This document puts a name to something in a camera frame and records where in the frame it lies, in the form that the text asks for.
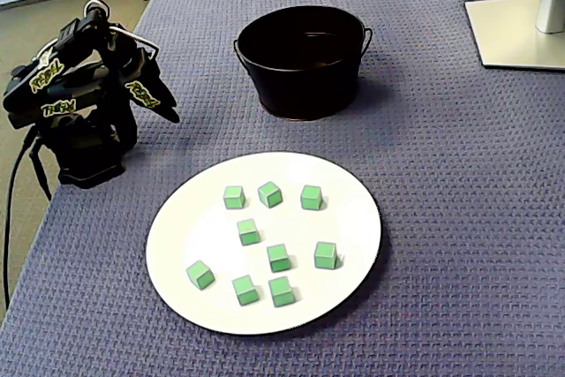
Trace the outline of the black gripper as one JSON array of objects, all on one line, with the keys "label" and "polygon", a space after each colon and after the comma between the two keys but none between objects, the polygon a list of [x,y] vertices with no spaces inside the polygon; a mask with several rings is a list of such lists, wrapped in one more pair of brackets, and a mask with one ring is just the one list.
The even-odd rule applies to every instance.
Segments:
[{"label": "black gripper", "polygon": [[123,87],[132,101],[172,123],[180,121],[174,108],[176,100],[160,77],[152,54],[136,41],[116,40],[114,46],[113,86]]}]

